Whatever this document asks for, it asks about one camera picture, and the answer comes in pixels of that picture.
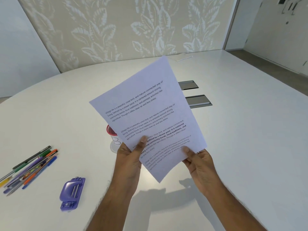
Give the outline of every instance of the person's right hand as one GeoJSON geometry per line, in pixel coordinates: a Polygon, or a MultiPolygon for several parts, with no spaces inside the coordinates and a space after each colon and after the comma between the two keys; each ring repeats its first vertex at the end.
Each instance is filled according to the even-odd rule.
{"type": "Polygon", "coordinates": [[[205,149],[195,154],[186,146],[183,147],[183,151],[187,155],[187,159],[183,160],[183,163],[188,168],[199,191],[206,196],[210,188],[219,186],[222,183],[211,155],[205,149]]]}

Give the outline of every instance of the white table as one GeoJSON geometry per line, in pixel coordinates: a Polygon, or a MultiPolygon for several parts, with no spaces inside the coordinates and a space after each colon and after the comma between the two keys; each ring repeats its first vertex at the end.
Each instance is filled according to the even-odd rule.
{"type": "MultiPolygon", "coordinates": [[[[308,97],[231,54],[193,53],[170,65],[213,106],[192,109],[229,189],[269,230],[308,227],[308,97]]],[[[0,105],[0,176],[52,145],[58,159],[26,190],[0,196],[0,230],[83,230],[111,178],[105,120],[89,104],[156,58],[109,62],[42,81],[0,105]],[[60,211],[64,183],[86,178],[76,210],[60,211]]],[[[126,231],[223,230],[184,164],[159,184],[144,168],[126,231]]]]}

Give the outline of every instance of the white sheet of paper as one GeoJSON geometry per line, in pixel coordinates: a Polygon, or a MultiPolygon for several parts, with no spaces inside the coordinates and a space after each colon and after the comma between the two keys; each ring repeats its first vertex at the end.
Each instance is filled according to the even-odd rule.
{"type": "Polygon", "coordinates": [[[140,162],[158,182],[186,158],[183,146],[194,152],[206,147],[165,56],[90,104],[129,149],[133,150],[142,136],[148,136],[140,162]]]}
{"type": "Polygon", "coordinates": [[[186,54],[186,53],[181,53],[181,54],[176,54],[176,55],[171,55],[171,56],[168,56],[168,58],[176,61],[176,62],[179,62],[179,61],[182,61],[184,59],[187,59],[187,58],[191,58],[192,56],[190,56],[189,54],[186,54]]]}

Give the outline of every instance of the forearm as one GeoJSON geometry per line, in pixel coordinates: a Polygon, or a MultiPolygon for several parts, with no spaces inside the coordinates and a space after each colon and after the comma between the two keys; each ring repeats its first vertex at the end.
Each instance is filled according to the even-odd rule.
{"type": "Polygon", "coordinates": [[[206,198],[226,231],[266,231],[222,182],[208,190],[206,198]]]}
{"type": "Polygon", "coordinates": [[[131,198],[118,193],[112,185],[98,206],[87,231],[122,231],[131,198]]]}

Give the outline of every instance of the pile of pens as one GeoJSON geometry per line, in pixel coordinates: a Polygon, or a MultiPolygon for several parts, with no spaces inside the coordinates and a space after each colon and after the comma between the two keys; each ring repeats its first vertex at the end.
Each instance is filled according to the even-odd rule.
{"type": "Polygon", "coordinates": [[[0,179],[0,187],[4,186],[6,188],[3,193],[9,196],[22,185],[22,189],[25,189],[45,168],[57,159],[57,155],[58,150],[51,150],[51,146],[48,146],[29,159],[13,167],[12,172],[0,179]]]}

